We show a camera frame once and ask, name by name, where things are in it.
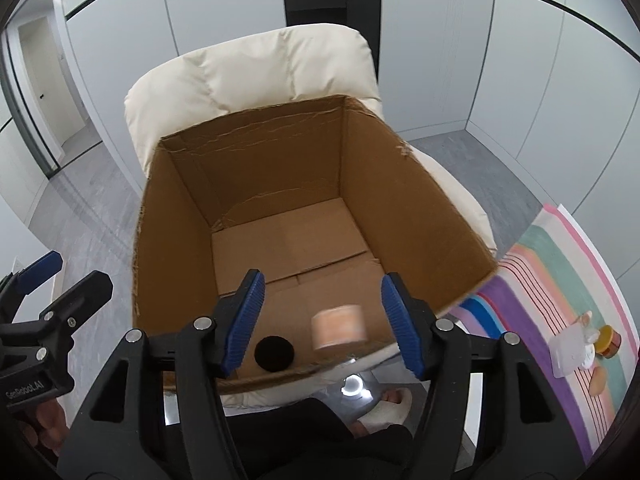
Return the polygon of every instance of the colorful rug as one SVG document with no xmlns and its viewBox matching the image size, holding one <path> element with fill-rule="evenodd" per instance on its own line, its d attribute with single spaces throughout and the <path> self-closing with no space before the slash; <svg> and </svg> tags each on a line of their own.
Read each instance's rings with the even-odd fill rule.
<svg viewBox="0 0 640 480">
<path fill-rule="evenodd" d="M 622 335 L 615 357 L 596 359 L 594 366 L 608 372 L 606 390 L 597 397 L 588 393 L 593 368 L 556 379 L 547 346 L 588 310 L 592 326 L 610 324 Z M 585 460 L 590 459 L 631 382 L 639 340 L 615 279 L 566 209 L 545 205 L 500 261 L 496 275 L 450 313 L 475 335 L 520 335 L 555 391 Z"/>
</svg>

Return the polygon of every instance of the person's foot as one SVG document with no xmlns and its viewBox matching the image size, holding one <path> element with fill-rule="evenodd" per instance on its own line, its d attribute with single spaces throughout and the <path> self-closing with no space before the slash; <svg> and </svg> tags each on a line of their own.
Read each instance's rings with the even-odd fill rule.
<svg viewBox="0 0 640 480">
<path fill-rule="evenodd" d="M 386 400 L 386 402 L 400 404 L 402 402 L 402 390 L 387 390 L 386 392 L 382 392 L 380 400 Z M 362 424 L 359 420 L 356 420 L 349 426 L 349 431 L 353 433 L 353 436 L 355 438 L 360 438 L 369 434 L 369 430 L 365 428 L 364 424 Z"/>
</svg>

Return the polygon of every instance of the pink stripe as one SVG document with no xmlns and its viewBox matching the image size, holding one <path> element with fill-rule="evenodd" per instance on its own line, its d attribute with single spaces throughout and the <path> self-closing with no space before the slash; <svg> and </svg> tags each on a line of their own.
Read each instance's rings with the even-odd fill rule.
<svg viewBox="0 0 640 480">
<path fill-rule="evenodd" d="M 631 326 L 629 325 L 629 320 L 628 320 L 628 318 L 627 318 L 627 316 L 625 314 L 625 311 L 622 308 L 622 305 L 620 304 L 620 300 L 618 299 L 618 295 L 613 290 L 613 287 L 611 286 L 611 283 L 609 282 L 609 280 L 607 279 L 604 271 L 600 267 L 600 264 L 596 260 L 596 257 L 593 256 L 593 253 L 587 247 L 587 244 L 584 243 L 584 240 L 578 234 L 578 231 L 576 231 L 574 226 L 572 226 L 571 223 L 564 216 L 562 216 L 560 214 L 558 209 L 556 209 L 555 207 L 553 207 L 552 205 L 549 205 L 549 204 L 545 204 L 544 205 L 544 209 L 545 209 L 545 211 L 547 211 L 548 213 L 551 213 L 552 215 L 554 215 L 556 218 L 558 218 L 562 222 L 562 225 L 564 225 L 566 230 L 569 231 L 569 234 L 578 243 L 578 245 L 582 249 L 582 252 L 584 252 L 584 254 L 587 255 L 591 265 L 596 270 L 596 273 L 598 274 L 598 276 L 602 280 L 602 283 L 604 284 L 605 288 L 607 289 L 607 292 L 609 293 L 611 299 L 613 300 L 613 303 L 616 305 L 616 310 L 618 311 L 618 315 L 620 316 L 622 324 L 625 326 L 626 335 L 628 336 L 629 342 L 631 343 L 631 346 L 632 346 L 632 348 L 634 350 L 634 355 L 638 355 L 638 345 L 636 345 L 636 339 L 634 338 L 633 331 L 631 330 Z"/>
<path fill-rule="evenodd" d="M 471 335 L 487 337 L 486 330 L 478 323 L 478 320 L 466 308 L 456 306 L 451 309 L 451 314 L 457 317 Z"/>
<path fill-rule="evenodd" d="M 509 253 L 505 255 L 505 259 L 510 253 L 512 255 L 514 254 L 519 256 L 526 262 L 527 266 L 538 280 L 538 283 L 545 291 L 546 296 L 551 301 L 556 314 L 558 314 L 559 320 L 564 322 L 564 324 L 571 324 L 574 322 L 578 317 L 575 310 L 573 310 L 572 306 L 569 305 L 564 294 L 558 288 L 558 284 L 553 280 L 551 275 L 549 275 L 548 269 L 540 261 L 540 257 L 536 252 L 528 247 L 515 244 L 510 249 Z"/>
</svg>

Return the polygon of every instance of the cardboard box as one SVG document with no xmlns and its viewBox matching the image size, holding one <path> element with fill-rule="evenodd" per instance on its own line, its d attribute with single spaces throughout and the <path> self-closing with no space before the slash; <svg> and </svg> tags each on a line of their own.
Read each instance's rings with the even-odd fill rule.
<svg viewBox="0 0 640 480">
<path fill-rule="evenodd" d="M 134 325 L 154 335 L 210 315 L 250 268 L 266 299 L 244 362 L 221 393 L 296 380 L 394 341 L 380 279 L 399 272 L 442 312 L 496 263 L 406 143 L 344 96 L 246 110 L 162 139 L 140 212 Z M 311 318 L 363 308 L 368 341 L 312 347 Z M 262 370 L 256 343 L 280 335 L 290 369 Z"/>
</svg>

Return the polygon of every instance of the person's hand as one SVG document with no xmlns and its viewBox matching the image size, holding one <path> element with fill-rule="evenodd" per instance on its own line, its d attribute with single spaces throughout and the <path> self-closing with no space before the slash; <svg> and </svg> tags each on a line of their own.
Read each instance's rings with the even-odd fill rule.
<svg viewBox="0 0 640 480">
<path fill-rule="evenodd" d="M 69 433 L 69 428 L 66 426 L 65 411 L 62 406 L 56 399 L 47 400 L 36 408 L 35 417 L 42 426 L 40 433 L 37 433 L 33 426 L 23 422 L 20 423 L 22 433 L 27 441 L 33 447 L 41 443 L 44 447 L 59 455 L 62 444 Z"/>
</svg>

